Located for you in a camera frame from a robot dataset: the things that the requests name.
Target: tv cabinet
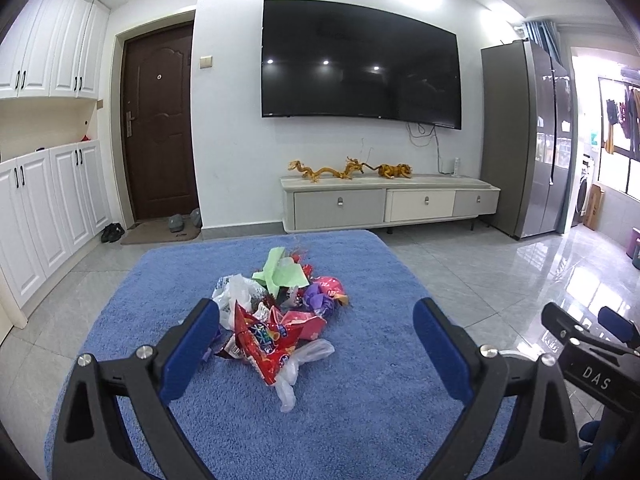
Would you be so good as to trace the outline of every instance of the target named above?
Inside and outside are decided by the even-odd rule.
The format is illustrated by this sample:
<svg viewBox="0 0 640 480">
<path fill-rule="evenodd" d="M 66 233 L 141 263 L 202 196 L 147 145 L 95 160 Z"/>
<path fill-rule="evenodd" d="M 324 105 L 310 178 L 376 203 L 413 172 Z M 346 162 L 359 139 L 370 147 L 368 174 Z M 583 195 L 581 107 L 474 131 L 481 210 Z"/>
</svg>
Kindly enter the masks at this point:
<svg viewBox="0 0 640 480">
<path fill-rule="evenodd" d="M 446 222 L 495 213 L 500 189 L 465 176 L 280 179 L 287 233 Z"/>
</svg>

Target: green paper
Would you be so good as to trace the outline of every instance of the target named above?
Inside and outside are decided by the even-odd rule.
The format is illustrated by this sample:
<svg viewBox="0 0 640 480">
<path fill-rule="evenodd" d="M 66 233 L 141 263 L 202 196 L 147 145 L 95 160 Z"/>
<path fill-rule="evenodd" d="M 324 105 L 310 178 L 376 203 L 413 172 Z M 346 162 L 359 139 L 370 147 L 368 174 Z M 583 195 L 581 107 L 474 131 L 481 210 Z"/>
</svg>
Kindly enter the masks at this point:
<svg viewBox="0 0 640 480">
<path fill-rule="evenodd" d="M 265 285 L 269 293 L 275 298 L 281 286 L 307 286 L 309 284 L 300 264 L 293 263 L 290 258 L 280 262 L 284 254 L 284 247 L 274 247 L 269 251 L 267 261 L 259 272 L 254 272 L 252 278 Z"/>
</svg>

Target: curtain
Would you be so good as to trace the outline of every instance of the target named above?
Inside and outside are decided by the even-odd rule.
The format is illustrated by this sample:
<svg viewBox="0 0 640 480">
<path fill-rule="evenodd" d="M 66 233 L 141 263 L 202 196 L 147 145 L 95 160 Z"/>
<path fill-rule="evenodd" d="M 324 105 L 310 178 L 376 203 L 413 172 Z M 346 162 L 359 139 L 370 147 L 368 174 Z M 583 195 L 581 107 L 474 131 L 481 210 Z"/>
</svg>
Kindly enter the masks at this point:
<svg viewBox="0 0 640 480">
<path fill-rule="evenodd" d="M 558 30 L 551 20 L 542 22 L 524 22 L 524 34 L 527 38 L 545 49 L 552 59 L 560 64 L 560 44 Z"/>
</svg>

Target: refrigerator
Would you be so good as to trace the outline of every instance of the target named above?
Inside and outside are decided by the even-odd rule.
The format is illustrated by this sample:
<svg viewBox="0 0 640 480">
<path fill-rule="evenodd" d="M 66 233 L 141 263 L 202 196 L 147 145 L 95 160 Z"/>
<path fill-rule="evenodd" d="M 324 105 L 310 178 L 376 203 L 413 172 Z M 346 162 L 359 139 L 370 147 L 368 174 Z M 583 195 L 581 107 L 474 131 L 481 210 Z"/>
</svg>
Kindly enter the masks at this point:
<svg viewBox="0 0 640 480">
<path fill-rule="evenodd" d="M 568 72 L 542 47 L 518 40 L 484 48 L 481 179 L 500 188 L 494 227 L 520 239 L 555 231 L 571 162 Z"/>
</svg>

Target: black shoe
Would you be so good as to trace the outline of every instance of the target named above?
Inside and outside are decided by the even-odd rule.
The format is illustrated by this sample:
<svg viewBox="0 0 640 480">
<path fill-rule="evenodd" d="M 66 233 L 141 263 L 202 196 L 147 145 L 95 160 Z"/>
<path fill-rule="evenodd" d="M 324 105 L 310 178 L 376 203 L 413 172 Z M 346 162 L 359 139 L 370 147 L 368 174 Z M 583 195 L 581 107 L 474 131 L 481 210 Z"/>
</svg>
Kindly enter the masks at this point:
<svg viewBox="0 0 640 480">
<path fill-rule="evenodd" d="M 113 231 L 114 227 L 116 227 L 116 224 L 109 224 L 107 225 L 107 227 L 105 227 L 102 230 L 102 235 L 100 236 L 100 241 L 105 244 L 109 241 L 109 236 L 111 235 L 111 232 Z"/>
<path fill-rule="evenodd" d="M 122 228 L 122 226 L 120 224 L 113 224 L 113 229 L 111 230 L 108 236 L 109 243 L 113 244 L 114 242 L 117 242 L 122 238 L 123 234 L 124 234 L 124 229 Z"/>
</svg>

